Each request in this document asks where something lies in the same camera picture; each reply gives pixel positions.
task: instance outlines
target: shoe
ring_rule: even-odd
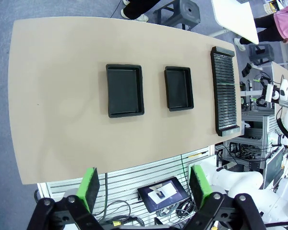
[[[245,46],[240,43],[240,38],[234,38],[234,43],[236,46],[238,46],[240,51],[245,51]]]
[[[120,14],[123,18],[130,19],[124,14],[124,9],[121,9]],[[146,23],[148,21],[148,17],[145,14],[141,14],[141,16],[134,19],[134,21]]]
[[[125,6],[127,6],[130,3],[130,1],[128,1],[128,0],[123,0],[123,2],[125,4]]]

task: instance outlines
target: screw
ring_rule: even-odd
[[[213,198],[216,200],[219,200],[221,198],[221,196],[217,193],[213,195]]]
[[[244,195],[241,195],[241,196],[239,197],[239,199],[240,199],[241,201],[245,201],[245,200],[246,200],[246,198],[245,198]]]
[[[48,205],[50,205],[50,200],[44,200],[44,205],[46,205],[46,206],[48,206]]]
[[[71,196],[71,197],[69,197],[69,198],[68,198],[68,202],[70,202],[70,203],[73,203],[73,202],[75,202],[75,198],[74,198],[74,197],[72,197],[72,196]]]

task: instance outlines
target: green pad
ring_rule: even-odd
[[[92,213],[99,191],[99,178],[96,168],[89,168],[82,179],[77,196],[82,200],[86,209]]]
[[[190,188],[195,204],[197,208],[200,209],[204,205],[207,197],[212,193],[212,189],[200,165],[191,167]]]

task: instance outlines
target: black pants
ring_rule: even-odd
[[[273,14],[262,18],[255,18],[254,21],[256,28],[266,28],[257,34],[259,42],[280,42],[284,40],[276,27]],[[247,45],[252,42],[243,37],[240,39],[240,43]]]
[[[149,11],[160,0],[129,0],[130,3],[124,8],[124,14],[130,19],[136,19],[141,14]]]

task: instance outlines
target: gray floor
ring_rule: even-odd
[[[22,185],[13,151],[8,109],[8,60],[14,20],[50,16],[110,17],[120,0],[0,0],[0,230],[25,229],[35,208],[33,192],[36,185]],[[156,22],[153,11],[171,0],[161,0],[147,16]],[[201,23],[192,31],[207,35],[221,29],[215,22],[209,0],[193,0],[200,7]],[[264,15],[261,0],[251,0],[255,17]],[[113,18],[121,18],[121,2]],[[218,38],[232,42],[235,35],[227,33]],[[279,43],[271,43],[276,62],[282,62]],[[237,50],[240,71],[249,61],[247,52]],[[248,78],[258,71],[252,70]]]

